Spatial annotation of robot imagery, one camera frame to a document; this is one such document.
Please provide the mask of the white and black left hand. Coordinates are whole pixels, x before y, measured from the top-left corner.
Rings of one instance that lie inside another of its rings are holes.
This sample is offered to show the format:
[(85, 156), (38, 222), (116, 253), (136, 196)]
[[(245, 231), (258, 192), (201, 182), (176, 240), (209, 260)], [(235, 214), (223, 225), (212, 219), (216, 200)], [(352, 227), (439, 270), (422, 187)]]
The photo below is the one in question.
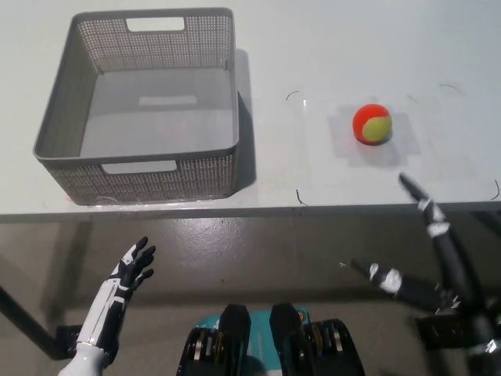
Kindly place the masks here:
[(81, 327), (77, 342), (115, 356), (124, 316), (134, 292), (154, 274), (150, 268), (156, 247), (142, 237), (120, 258), (101, 284)]

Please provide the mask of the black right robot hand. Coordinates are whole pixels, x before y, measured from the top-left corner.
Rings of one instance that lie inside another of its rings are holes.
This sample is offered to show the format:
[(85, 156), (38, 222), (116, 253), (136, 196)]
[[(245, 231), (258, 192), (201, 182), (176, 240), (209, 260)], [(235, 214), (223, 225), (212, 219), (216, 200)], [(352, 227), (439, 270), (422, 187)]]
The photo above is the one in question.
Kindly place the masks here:
[(432, 313), (458, 308), (467, 326), (468, 356), (500, 354), (500, 333), (495, 318), (488, 311), (479, 277), (450, 221), (430, 195), (407, 174), (400, 173), (398, 180), (424, 217), (442, 281), (434, 284), (361, 258), (352, 259), (351, 267), (394, 300)]

